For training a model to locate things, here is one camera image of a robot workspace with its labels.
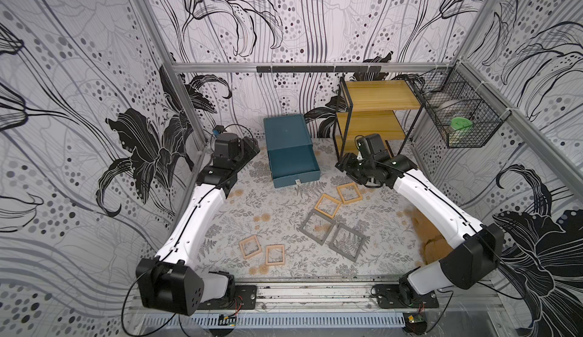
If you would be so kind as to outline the yellow brooch box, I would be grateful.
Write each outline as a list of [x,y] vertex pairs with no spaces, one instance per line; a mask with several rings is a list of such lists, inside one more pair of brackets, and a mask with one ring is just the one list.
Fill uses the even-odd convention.
[[336,189],[339,193],[340,200],[344,205],[363,200],[362,194],[354,182],[339,185]]
[[342,205],[343,203],[340,200],[329,196],[329,194],[322,194],[314,209],[333,220]]

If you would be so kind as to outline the teal top drawer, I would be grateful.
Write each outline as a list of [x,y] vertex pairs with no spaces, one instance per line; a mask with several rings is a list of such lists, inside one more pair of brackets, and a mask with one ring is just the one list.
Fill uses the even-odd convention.
[[320,167],[313,146],[288,147],[268,152],[275,188],[315,182],[320,179]]

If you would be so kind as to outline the teal drawer cabinet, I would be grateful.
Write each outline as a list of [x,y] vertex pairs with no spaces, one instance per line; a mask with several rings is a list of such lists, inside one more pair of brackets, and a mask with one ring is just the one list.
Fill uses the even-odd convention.
[[265,118],[264,130],[268,152],[312,144],[305,118],[301,114]]

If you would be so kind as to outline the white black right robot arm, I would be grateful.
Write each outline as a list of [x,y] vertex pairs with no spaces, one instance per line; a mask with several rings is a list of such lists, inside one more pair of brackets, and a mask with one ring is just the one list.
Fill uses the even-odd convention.
[[346,153],[336,168],[366,188],[388,188],[409,200],[437,228],[452,251],[399,280],[399,299],[408,306],[437,289],[464,290],[499,267],[502,229],[470,216],[437,189],[407,156],[392,156],[378,134],[357,136],[357,153]]

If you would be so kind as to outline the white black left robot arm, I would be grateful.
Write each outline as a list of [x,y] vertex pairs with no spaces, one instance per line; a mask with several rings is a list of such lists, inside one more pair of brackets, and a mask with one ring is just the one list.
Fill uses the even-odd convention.
[[237,174],[260,148],[252,137],[229,132],[215,137],[210,161],[196,177],[186,211],[164,246],[136,268],[138,290],[146,308],[191,316],[200,306],[229,307],[235,278],[226,272],[197,272],[197,256],[216,213],[237,182]]

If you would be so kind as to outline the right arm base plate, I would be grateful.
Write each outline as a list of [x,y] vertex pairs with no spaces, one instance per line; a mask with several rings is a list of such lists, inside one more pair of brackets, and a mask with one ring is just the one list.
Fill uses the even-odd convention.
[[410,309],[434,309],[439,307],[437,296],[433,293],[423,295],[405,285],[377,284],[370,294],[376,299],[378,307],[382,309],[410,308]]

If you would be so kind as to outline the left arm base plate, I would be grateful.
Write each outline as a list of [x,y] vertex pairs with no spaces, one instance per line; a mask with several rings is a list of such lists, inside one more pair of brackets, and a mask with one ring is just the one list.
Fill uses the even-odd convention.
[[255,309],[257,302],[256,285],[235,285],[232,291],[232,298],[227,295],[221,299],[201,302],[198,309],[226,311],[251,311]]

